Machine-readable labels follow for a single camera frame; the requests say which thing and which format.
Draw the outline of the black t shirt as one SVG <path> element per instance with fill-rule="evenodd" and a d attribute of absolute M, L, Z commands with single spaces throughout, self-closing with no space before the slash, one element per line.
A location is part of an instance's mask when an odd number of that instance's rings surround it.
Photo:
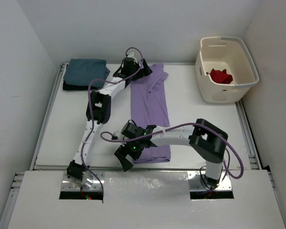
<path fill-rule="evenodd" d="M 88 91 L 88 86 L 69 85 L 63 81 L 62 89 L 64 91 Z"/>

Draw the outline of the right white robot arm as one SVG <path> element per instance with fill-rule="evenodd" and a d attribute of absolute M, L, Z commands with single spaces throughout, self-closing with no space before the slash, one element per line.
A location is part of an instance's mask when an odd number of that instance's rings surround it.
<path fill-rule="evenodd" d="M 142 128 L 127 123 L 117 139 L 122 143 L 114 155 L 124 172 L 133 167 L 127 156 L 137 160 L 145 149 L 190 146 L 205 160 L 205 174 L 200 175 L 203 187 L 212 190 L 220 183 L 228 134 L 204 119 L 197 119 L 195 125 L 179 126 L 172 130 L 158 125 Z"/>

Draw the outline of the lilac cloth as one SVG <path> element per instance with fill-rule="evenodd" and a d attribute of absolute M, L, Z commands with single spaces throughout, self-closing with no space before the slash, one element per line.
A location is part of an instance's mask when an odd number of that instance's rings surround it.
<path fill-rule="evenodd" d="M 169 127 L 164 88 L 169 73 L 164 71 L 163 63 L 155 63 L 149 68 L 152 74 L 131 82 L 131 119 L 142 128 L 148 125 Z M 170 160 L 171 148 L 167 145 L 144 149 L 134 163 L 164 163 Z"/>

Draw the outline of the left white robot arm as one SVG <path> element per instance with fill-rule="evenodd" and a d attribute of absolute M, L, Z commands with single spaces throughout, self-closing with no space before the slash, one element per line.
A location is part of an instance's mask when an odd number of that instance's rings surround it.
<path fill-rule="evenodd" d="M 124 90 L 132 81 L 148 76 L 152 73 L 146 60 L 138 62 L 134 52 L 127 53 L 118 70 L 110 81 L 99 90 L 92 90 L 92 83 L 88 86 L 88 105 L 86 110 L 86 127 L 78 151 L 67 167 L 67 177 L 75 182 L 83 181 L 84 172 L 89 166 L 85 162 L 95 145 L 96 136 L 101 132 L 111 116 L 112 99 Z"/>

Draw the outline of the blue shirt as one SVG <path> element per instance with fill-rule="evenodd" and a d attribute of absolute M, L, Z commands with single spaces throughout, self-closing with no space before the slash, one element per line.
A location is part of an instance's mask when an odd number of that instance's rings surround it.
<path fill-rule="evenodd" d="M 63 80 L 71 86 L 88 86 L 92 80 L 106 80 L 110 74 L 106 64 L 104 59 L 71 59 Z"/>

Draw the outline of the red shirt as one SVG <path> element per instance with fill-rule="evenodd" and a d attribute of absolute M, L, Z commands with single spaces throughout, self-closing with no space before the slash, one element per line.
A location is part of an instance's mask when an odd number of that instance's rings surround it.
<path fill-rule="evenodd" d="M 226 69 L 222 71 L 212 69 L 209 74 L 215 83 L 230 84 L 233 81 L 232 75 L 228 74 Z"/>

